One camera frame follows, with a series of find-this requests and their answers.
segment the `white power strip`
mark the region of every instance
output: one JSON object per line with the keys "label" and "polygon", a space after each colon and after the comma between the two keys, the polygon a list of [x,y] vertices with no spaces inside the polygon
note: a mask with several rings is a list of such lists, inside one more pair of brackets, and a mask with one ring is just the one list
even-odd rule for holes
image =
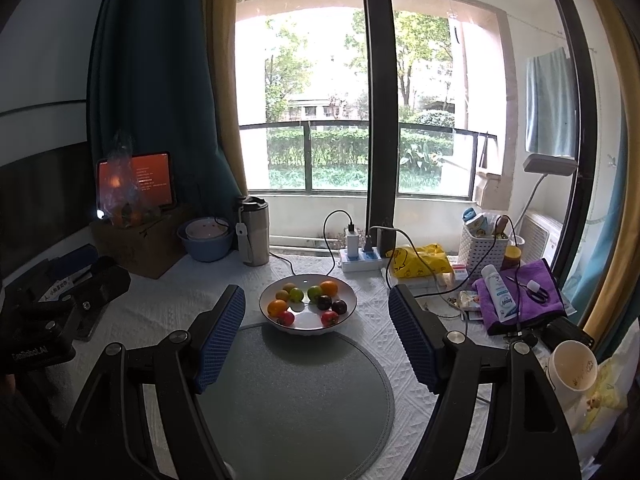
{"label": "white power strip", "polygon": [[366,253],[362,248],[358,249],[358,258],[349,258],[347,249],[340,249],[340,268],[342,272],[356,272],[359,270],[376,270],[386,266],[388,258],[380,257],[377,247],[370,253]]}

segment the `yellow curtain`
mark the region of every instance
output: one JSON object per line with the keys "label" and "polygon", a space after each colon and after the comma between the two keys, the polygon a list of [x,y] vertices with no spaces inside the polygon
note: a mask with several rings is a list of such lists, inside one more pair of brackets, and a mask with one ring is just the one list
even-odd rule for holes
{"label": "yellow curtain", "polygon": [[623,313],[640,276],[640,64],[628,29],[612,0],[593,0],[616,63],[628,135],[625,203],[620,234],[602,289],[584,331],[596,343]]}
{"label": "yellow curtain", "polygon": [[236,0],[202,0],[218,137],[240,191],[246,190],[236,102]]}

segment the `scissors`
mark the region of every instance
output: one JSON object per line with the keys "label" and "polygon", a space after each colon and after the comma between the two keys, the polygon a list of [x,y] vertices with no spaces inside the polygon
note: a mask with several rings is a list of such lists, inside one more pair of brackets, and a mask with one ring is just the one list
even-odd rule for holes
{"label": "scissors", "polygon": [[546,289],[542,288],[541,286],[540,286],[540,288],[538,290],[533,291],[527,285],[524,285],[523,283],[517,282],[511,276],[505,276],[505,278],[507,278],[507,280],[511,280],[516,285],[519,285],[522,288],[524,288],[527,291],[527,296],[529,296],[536,303],[543,304],[543,303],[546,303],[548,301],[549,293],[546,291]]}

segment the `white power adapter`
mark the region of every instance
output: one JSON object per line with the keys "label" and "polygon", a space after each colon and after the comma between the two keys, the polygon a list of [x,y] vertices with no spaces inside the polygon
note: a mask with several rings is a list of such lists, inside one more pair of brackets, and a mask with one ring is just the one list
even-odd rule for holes
{"label": "white power adapter", "polygon": [[353,224],[349,224],[344,230],[344,237],[346,240],[347,257],[350,260],[358,259],[358,249],[360,248],[360,237]]}

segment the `white woven basket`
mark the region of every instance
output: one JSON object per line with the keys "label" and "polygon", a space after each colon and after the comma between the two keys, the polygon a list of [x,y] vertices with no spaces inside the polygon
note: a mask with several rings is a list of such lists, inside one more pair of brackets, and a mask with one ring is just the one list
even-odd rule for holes
{"label": "white woven basket", "polygon": [[471,285],[476,279],[481,276],[484,266],[491,264],[497,270],[500,270],[502,266],[502,260],[504,259],[504,251],[507,248],[508,240],[502,240],[498,238],[495,241],[494,248],[491,249],[489,254],[486,255],[484,260],[482,257],[491,248],[494,243],[494,238],[475,238],[469,234],[469,229],[465,225],[462,226],[462,236],[460,238],[460,251],[458,252],[458,263],[465,264],[466,272],[469,272],[468,284]]}

